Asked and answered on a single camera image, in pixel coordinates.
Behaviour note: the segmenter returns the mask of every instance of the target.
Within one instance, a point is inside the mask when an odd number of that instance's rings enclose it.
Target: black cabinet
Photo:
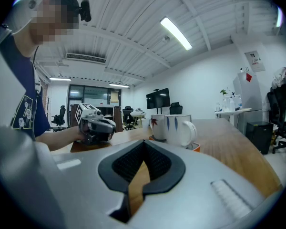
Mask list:
[[[250,122],[247,123],[246,137],[263,154],[268,154],[273,124],[268,122]]]

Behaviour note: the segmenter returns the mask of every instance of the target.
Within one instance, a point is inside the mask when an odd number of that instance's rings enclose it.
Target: ceiling vent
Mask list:
[[[78,53],[66,53],[66,59],[106,64],[106,59]]]

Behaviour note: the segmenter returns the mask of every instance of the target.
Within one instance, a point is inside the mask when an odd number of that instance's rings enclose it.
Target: tv screen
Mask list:
[[[170,93],[168,88],[146,95],[147,109],[170,107]]]

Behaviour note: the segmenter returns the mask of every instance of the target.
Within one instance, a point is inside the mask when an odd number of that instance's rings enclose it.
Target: blue feather design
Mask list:
[[[178,129],[178,121],[177,121],[177,118],[175,117],[175,127],[176,127],[176,131]]]
[[[166,118],[166,122],[167,122],[167,130],[169,130],[170,129],[170,120],[168,117]]]

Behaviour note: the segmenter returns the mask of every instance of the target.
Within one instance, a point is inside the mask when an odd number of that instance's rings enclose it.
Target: navy blue shirt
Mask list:
[[[50,125],[42,105],[42,92],[40,97],[37,98],[36,103],[37,94],[33,64],[30,58],[24,57],[19,52],[12,35],[9,35],[0,44],[0,51],[18,81],[26,90],[25,95],[15,110],[11,126],[13,129],[26,132],[31,137],[38,137],[49,129]]]

